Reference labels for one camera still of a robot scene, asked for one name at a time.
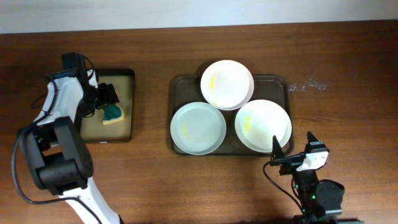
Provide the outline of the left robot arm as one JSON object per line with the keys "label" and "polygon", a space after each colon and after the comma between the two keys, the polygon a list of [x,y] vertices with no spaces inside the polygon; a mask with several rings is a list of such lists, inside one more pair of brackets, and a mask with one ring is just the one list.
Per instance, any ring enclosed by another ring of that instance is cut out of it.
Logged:
{"label": "left robot arm", "polygon": [[[80,135],[81,118],[104,112],[103,124],[124,119],[113,84],[100,83],[88,57],[62,55],[63,69],[47,76],[47,96],[38,117],[22,128],[12,152],[12,178],[27,203],[66,202],[84,223],[122,223],[106,203],[94,178],[93,160]],[[16,149],[21,149],[34,184],[48,190],[51,200],[32,200],[22,191],[16,173]]]}

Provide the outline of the pale blue plate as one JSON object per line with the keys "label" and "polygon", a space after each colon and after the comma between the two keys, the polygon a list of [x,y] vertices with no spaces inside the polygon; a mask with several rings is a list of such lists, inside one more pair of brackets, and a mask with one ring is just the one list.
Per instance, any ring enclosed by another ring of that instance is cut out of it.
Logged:
{"label": "pale blue plate", "polygon": [[190,155],[215,151],[226,136],[226,120],[219,109],[204,102],[192,102],[179,108],[170,122],[174,144]]}

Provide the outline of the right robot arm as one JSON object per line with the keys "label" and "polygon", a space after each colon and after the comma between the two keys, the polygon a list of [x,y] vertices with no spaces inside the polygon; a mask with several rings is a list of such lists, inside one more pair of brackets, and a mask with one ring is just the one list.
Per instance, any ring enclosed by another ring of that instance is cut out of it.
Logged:
{"label": "right robot arm", "polygon": [[289,194],[277,185],[267,174],[268,181],[281,192],[289,196],[302,212],[292,219],[292,223],[362,223],[358,219],[339,219],[342,214],[341,204],[345,187],[333,180],[320,180],[317,170],[326,164],[329,149],[311,132],[307,133],[308,143],[303,152],[285,156],[274,136],[272,138],[272,154],[267,166],[278,166],[280,175],[291,175],[290,186],[293,194]]}

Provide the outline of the green yellow sponge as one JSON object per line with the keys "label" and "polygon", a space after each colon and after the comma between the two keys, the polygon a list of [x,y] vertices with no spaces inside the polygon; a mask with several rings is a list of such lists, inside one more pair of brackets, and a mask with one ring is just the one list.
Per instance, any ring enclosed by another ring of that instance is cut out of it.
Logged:
{"label": "green yellow sponge", "polygon": [[112,96],[110,100],[107,101],[107,105],[102,109],[103,112],[103,125],[110,125],[118,123],[124,120],[124,111],[119,105],[118,92],[115,91],[116,96]]}

